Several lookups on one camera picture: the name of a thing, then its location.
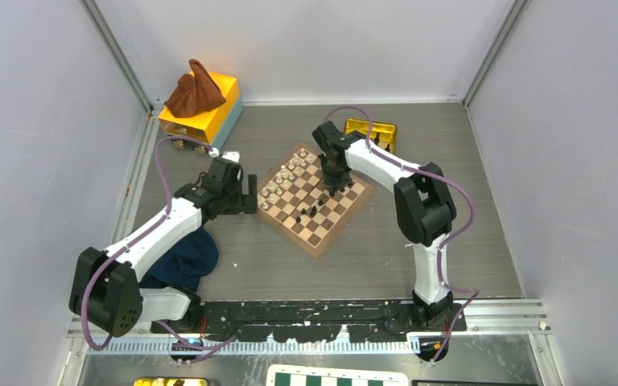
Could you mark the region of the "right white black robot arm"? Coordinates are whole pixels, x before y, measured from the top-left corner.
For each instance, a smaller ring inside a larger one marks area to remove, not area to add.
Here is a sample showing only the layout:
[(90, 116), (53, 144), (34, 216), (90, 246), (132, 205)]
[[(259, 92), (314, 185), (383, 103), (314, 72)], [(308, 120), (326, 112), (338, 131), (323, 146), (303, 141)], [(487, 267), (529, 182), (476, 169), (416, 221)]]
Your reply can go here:
[(364, 134), (341, 133), (331, 121), (312, 132), (319, 146), (323, 183), (329, 195), (353, 187), (350, 174), (362, 173), (393, 194), (397, 223), (414, 251), (414, 318), (432, 331), (444, 322), (453, 293), (441, 280), (446, 272), (443, 242), (457, 216), (437, 165), (420, 166), (383, 150)]

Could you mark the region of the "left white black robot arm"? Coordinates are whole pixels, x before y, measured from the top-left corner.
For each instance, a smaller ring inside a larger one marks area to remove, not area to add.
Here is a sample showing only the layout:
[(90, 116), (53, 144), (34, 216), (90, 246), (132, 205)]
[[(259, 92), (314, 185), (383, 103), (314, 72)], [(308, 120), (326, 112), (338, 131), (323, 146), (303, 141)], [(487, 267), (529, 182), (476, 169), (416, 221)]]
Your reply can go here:
[(80, 317), (91, 342), (91, 326), (121, 337), (138, 323), (172, 321), (184, 332), (197, 329), (202, 310), (195, 292), (181, 285), (145, 289), (139, 283), (167, 251), (218, 216), (257, 210), (256, 175), (246, 175), (237, 151), (216, 156), (198, 183), (182, 186), (143, 226), (104, 249), (78, 257), (69, 309)]

